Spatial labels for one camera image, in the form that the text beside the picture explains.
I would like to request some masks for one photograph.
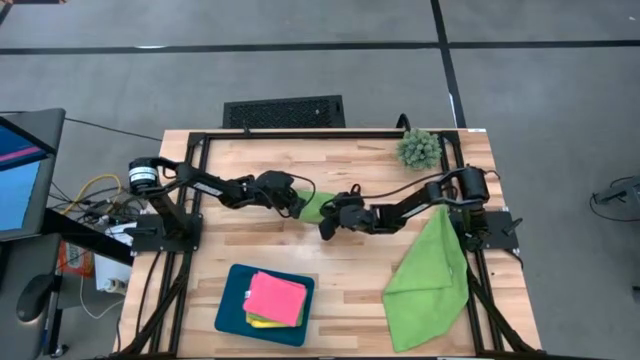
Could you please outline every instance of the small potted plant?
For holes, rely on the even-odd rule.
[[[437,135],[425,130],[411,129],[405,132],[402,140],[398,142],[396,155],[400,162],[410,169],[431,169],[438,166],[442,149]]]

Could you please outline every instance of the yellow cable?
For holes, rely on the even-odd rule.
[[[91,180],[89,180],[89,182],[87,182],[82,189],[80,189],[80,192],[78,193],[78,195],[76,195],[76,198],[73,200],[73,202],[71,204],[69,204],[69,206],[67,206],[66,209],[62,210],[61,214],[62,215],[67,215],[71,210],[73,210],[74,207],[76,207],[78,205],[78,200],[82,199],[82,197],[84,196],[84,193],[89,189],[89,187],[91,187],[91,185],[93,185],[94,183],[102,180],[102,179],[113,179],[116,181],[116,183],[118,184],[118,192],[115,195],[115,200],[118,199],[118,196],[120,196],[120,194],[122,193],[122,183],[120,182],[120,179],[118,178],[117,175],[114,174],[102,174],[100,176],[97,176]]]

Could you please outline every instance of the green towel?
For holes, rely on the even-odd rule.
[[[406,351],[446,333],[467,303],[467,262],[446,207],[440,207],[382,296],[393,349]]]
[[[311,191],[296,190],[296,192],[298,193],[298,196],[305,201],[311,197]],[[313,199],[311,199],[311,203],[302,208],[299,220],[309,224],[320,224],[323,219],[322,215],[320,215],[320,207],[335,196],[335,194],[316,192]]]

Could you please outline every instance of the monitor screen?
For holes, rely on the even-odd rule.
[[[0,171],[0,231],[22,228],[39,167],[38,161]]]
[[[11,169],[46,157],[47,151],[13,129],[0,124],[0,170]]]

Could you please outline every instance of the black vent grate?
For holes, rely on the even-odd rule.
[[[342,96],[243,101],[224,104],[225,129],[345,127]]]

